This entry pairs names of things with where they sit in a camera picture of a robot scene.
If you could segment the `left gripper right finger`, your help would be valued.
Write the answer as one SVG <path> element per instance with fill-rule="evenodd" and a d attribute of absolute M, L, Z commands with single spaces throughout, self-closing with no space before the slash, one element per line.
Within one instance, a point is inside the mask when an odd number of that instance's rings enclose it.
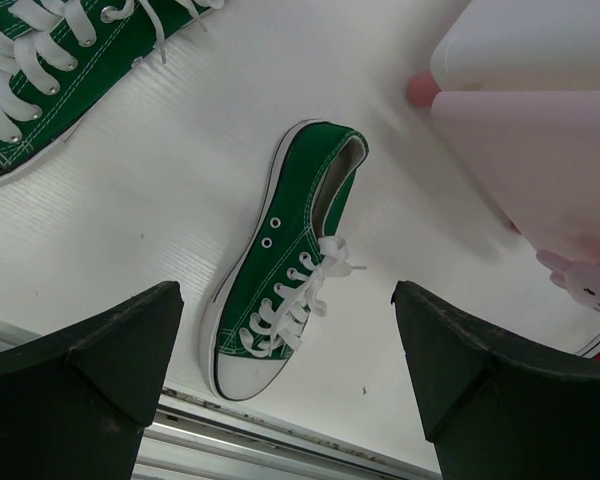
<path fill-rule="evenodd" d="M 445 479 L 600 479 L 600 361 L 397 283 L 391 299 L 424 435 Z"/>

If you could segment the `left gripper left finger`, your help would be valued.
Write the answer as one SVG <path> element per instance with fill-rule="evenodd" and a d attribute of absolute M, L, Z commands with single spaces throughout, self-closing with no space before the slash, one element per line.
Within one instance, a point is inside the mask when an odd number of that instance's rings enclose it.
<path fill-rule="evenodd" d="M 183 311 L 161 282 L 0 353 L 0 479 L 128 479 Z"/>

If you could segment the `pink front drawer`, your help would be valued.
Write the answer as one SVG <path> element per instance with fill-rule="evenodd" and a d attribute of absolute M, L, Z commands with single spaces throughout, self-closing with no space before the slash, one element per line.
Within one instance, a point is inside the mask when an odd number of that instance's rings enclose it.
<path fill-rule="evenodd" d="M 441 92 L 431 115 L 535 250 L 600 261 L 600 91 Z"/>

